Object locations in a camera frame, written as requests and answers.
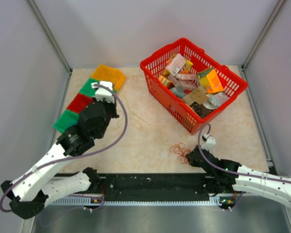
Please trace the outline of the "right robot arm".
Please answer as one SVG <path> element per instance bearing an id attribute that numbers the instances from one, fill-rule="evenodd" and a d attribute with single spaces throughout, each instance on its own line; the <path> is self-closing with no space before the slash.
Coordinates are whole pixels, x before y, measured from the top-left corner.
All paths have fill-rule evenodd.
<path id="1" fill-rule="evenodd" d="M 185 155 L 188 164 L 202 168 L 210 178 L 203 180 L 208 194 L 235 192 L 251 193 L 291 208 L 291 178 L 251 169 L 238 162 L 218 159 L 196 146 Z"/>

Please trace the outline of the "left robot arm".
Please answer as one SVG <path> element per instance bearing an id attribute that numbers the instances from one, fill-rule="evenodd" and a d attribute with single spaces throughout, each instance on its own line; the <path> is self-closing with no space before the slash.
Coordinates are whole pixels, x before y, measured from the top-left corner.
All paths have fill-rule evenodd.
<path id="1" fill-rule="evenodd" d="M 123 105 L 118 96 L 114 96 L 112 101 L 93 99 L 80 112 L 78 121 L 57 138 L 36 164 L 19 178 L 1 184 L 0 210 L 29 219 L 56 200 L 76 196 L 80 192 L 97 193 L 98 201 L 104 203 L 100 176 L 92 167 L 62 180 L 53 181 L 53 177 L 72 161 L 104 152 L 122 139 L 124 133 L 110 145 L 87 152 L 94 147 L 94 140 L 104 137 L 111 119 L 119 117 L 117 105 Z"/>

